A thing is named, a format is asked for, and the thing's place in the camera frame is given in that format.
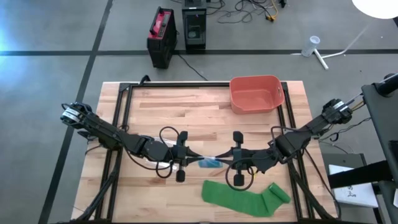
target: green towel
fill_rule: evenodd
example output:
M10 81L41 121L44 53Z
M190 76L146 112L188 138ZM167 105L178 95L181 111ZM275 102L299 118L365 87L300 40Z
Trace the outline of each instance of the green towel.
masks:
M226 184L205 180L201 190L205 202L226 207L254 217L270 217L283 203L289 203L290 197L275 183L261 194L240 192Z

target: concrete floor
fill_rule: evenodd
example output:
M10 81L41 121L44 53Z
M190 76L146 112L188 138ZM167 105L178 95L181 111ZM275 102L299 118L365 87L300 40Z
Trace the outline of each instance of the concrete floor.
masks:
M0 50L91 50L106 0L0 2ZM226 1L226 9L234 0ZM369 22L371 27L353 49L396 49L398 28L392 20L375 20L361 14L351 1L289 1L271 24L254 16L247 24L207 21L207 49L301 49L310 35L321 38L320 49L343 49ZM175 9L182 30L180 5L169 0L114 0L100 50L145 50L146 36L157 6ZM178 49L184 49L178 37ZM209 80L236 76L276 75L281 80L303 80L313 115L332 98L347 100L363 84L377 82L396 72L398 55L346 55L327 59L325 71L315 57L294 55L186 55L191 66ZM73 102L88 56L0 57L0 223L37 223L44 204L66 127L59 116L61 103ZM201 80L178 57L167 70L152 67L149 56L98 56L83 102L96 108L102 82ZM350 124L369 116L358 111ZM370 122L341 135L368 163L384 159ZM83 166L86 142L73 137L51 222L70 218ZM322 145L322 152L341 153ZM343 208L343 219L374 223L367 208Z

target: orange plastic bin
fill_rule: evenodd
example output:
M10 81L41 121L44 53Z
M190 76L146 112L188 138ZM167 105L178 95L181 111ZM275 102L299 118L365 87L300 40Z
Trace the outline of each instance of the orange plastic bin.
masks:
M229 90L236 114L267 113L285 100L282 85L273 75L233 78Z

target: wooden table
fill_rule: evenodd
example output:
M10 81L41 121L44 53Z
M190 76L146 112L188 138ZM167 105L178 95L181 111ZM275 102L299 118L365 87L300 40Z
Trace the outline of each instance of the wooden table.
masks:
M302 82L287 82L297 126L312 119ZM103 83L96 113L111 123L119 83ZM284 107L285 120L288 122ZM121 124L123 113L119 118ZM279 125L277 110L263 114L236 115L231 111L228 87L200 88L136 88L133 91L129 113L129 133L158 136L164 126L173 126L179 131L188 131L187 146L204 156L215 156L234 146L232 133L244 134L243 147L248 149L268 148L270 128ZM176 139L176 134L166 130L163 137ZM307 147L318 168L327 181L319 145L312 141ZM199 168L197 163L186 169L184 183L160 179L154 171L145 170L133 163L123 152L113 222L291 222L296 221L294 203L283 204L273 217L256 218L227 208L204 202L201 187L204 180L225 183L226 166L219 169ZM79 216L99 190L106 150L99 148L87 154L75 201L72 218ZM326 210L336 216L332 198L317 175L307 156L303 157L311 191ZM138 159L142 164L148 163ZM264 175L258 174L252 192L261 192L275 182L292 196L287 166L276 165ZM300 190L303 214L307 215ZM104 211L108 198L105 199Z

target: black floor line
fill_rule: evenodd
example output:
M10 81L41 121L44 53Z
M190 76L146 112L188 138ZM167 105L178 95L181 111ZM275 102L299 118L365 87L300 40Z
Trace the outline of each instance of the black floor line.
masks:
M85 91L87 88L87 84L88 84L88 79L90 78L91 70L93 69L96 53L100 47L101 39L104 34L106 22L108 21L108 17L109 17L109 13L110 13L112 5L113 5L113 0L108 0L105 10L104 10L104 14L102 16L101 24L99 25L98 32L95 37L92 51L90 52L90 57L88 59L87 66L86 66L85 72L83 74L83 78L81 79L81 82L80 82L80 87L79 87L79 90L78 90L78 93L76 96L76 101L82 101L82 99L84 97L84 94L85 94ZM68 156L68 151L69 151L70 143L72 141L73 131L74 131L73 128L68 127L68 129L65 133L65 137L62 142L60 154L58 156L57 163L56 163L55 169L54 169L54 173L51 178L50 187L48 189L47 196L45 198L44 205L42 208L42 212L40 214L39 224L47 224L49 221L52 205L55 200L55 196L56 196L57 190L58 190L58 185L60 183L60 179L62 176L63 167L65 165L65 161Z
M334 54L341 49L318 50L320 54ZM301 50L174 50L174 55L290 55ZM346 55L398 54L398 49L351 49ZM0 56L142 56L149 55L147 50L36 50L36 51L0 51Z

